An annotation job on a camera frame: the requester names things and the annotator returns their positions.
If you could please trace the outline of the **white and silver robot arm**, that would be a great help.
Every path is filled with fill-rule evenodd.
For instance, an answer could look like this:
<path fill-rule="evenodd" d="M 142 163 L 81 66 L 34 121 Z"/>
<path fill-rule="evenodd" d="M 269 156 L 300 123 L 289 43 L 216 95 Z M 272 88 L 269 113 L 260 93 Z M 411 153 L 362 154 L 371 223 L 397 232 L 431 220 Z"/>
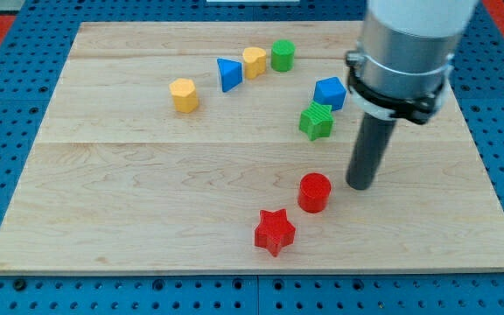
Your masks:
<path fill-rule="evenodd" d="M 396 122 L 426 124 L 444 105 L 452 60 L 477 0 L 368 0 L 346 53 L 349 95 L 362 110 L 346 182 L 368 189 Z"/>

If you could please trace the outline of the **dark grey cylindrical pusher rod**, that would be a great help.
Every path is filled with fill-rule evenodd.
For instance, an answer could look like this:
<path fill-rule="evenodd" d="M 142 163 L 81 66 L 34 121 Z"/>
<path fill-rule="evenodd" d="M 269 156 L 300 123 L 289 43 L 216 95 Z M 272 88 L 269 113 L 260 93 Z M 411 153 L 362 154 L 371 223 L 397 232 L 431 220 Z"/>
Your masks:
<path fill-rule="evenodd" d="M 388 147 L 396 121 L 365 114 L 346 171 L 346 182 L 355 190 L 368 189 Z"/>

